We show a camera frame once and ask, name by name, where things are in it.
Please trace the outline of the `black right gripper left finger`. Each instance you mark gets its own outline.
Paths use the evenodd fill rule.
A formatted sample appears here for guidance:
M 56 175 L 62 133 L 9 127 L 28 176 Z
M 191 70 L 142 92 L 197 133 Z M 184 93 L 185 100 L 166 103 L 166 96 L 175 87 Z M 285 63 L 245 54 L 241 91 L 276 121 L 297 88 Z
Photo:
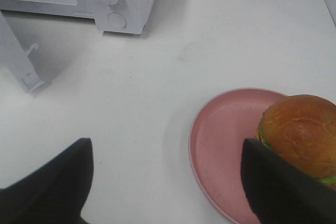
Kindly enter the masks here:
M 86 223 L 81 211 L 92 179 L 92 141 L 80 138 L 39 169 L 1 189 L 1 223 Z

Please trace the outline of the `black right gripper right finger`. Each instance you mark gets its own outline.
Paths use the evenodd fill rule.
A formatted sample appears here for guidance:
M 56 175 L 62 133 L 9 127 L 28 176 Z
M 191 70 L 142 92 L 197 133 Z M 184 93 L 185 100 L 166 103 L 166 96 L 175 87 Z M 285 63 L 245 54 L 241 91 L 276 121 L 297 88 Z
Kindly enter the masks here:
M 241 156 L 243 189 L 261 223 L 335 223 L 335 190 L 254 138 L 244 140 Z

